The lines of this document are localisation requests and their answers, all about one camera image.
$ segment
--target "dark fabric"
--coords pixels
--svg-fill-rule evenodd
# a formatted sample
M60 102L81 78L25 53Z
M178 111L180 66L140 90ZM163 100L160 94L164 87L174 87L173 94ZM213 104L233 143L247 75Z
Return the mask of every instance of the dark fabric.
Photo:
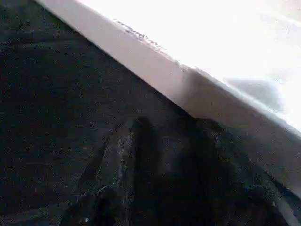
M186 112L32 1L2 2L1 24L1 215L67 201L110 130L129 117L149 118L161 134L164 152L150 145L141 163L160 157L161 197L170 192L165 179L176 184L178 175L196 189L196 167L172 162L193 158L184 143L195 120ZM173 214L190 211L183 190L173 190L181 203Z

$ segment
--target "white surface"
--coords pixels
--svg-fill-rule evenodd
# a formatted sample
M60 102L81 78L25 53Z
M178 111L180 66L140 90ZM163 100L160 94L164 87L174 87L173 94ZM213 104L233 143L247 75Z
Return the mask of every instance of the white surface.
M250 95L301 130L301 2L78 0L172 58Z
M283 30L288 24L280 26L282 23L278 21L269 24L270 17L248 13L251 12L248 9L243 12L239 9L241 6L235 6L233 12L229 5L222 3L218 8L213 3L188 8L192 1L182 5L170 1L154 4L155 1L131 0L113 1L112 5L88 0L85 4L84 0L38 2L192 116L209 117L245 133L243 146L250 158L301 197L299 132L278 118L283 112L286 115L281 117L286 120L288 115L296 115L291 112L298 102L294 105L290 104L292 99L285 99L289 107L280 111L275 110L276 96L271 95L272 101L269 100L270 91L274 89L279 93L283 89L291 95L293 86L281 84L287 78L286 84L298 85L298 22L292 20L290 31L295 33L288 32ZM139 40L133 30L130 32L108 18L121 20L163 48L155 48L146 38ZM258 21L268 21L269 26L257 27ZM242 85L234 87L233 84L241 81ZM267 87L264 99L248 86L251 82L255 87Z

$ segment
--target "black object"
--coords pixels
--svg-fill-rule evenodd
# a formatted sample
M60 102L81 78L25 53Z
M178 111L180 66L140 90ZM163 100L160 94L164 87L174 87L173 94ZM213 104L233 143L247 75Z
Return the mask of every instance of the black object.
M194 198L202 198L199 202L202 205L194 206L195 225L198 219L208 226L287 225L278 211L277 194L273 193L270 177L237 150L233 135L211 120L201 120L198 124L199 130L195 130L198 139L191 148L199 165L199 175L194 179L202 181L202 194L195 194ZM147 138L146 128L143 120L128 121L110 136L103 158L95 158L83 174L75 194L76 201L67 210L62 226L132 225L135 218L130 215L135 199L135 154L142 149L143 137ZM175 212L161 216L154 206L150 208L157 225L171 222L175 217Z
M61 226L129 225L140 130L141 122L131 120L112 134L94 172L81 179L77 202L67 210Z

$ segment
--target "black fabric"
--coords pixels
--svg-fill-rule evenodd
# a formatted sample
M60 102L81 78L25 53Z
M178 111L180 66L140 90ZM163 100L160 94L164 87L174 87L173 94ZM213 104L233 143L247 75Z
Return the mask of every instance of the black fabric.
M0 214L67 201L110 130L136 116L147 117L160 133L140 163L140 203L166 197L162 215L194 214L194 200L184 191L197 192L196 166L185 147L195 120L36 3L14 2L1 5ZM164 152L154 152L155 144ZM178 162L180 155L185 160ZM163 189L150 199L146 166L158 158L153 167ZM181 178L185 186L171 189ZM170 192L180 203L174 212ZM137 214L136 221L147 221L145 215Z

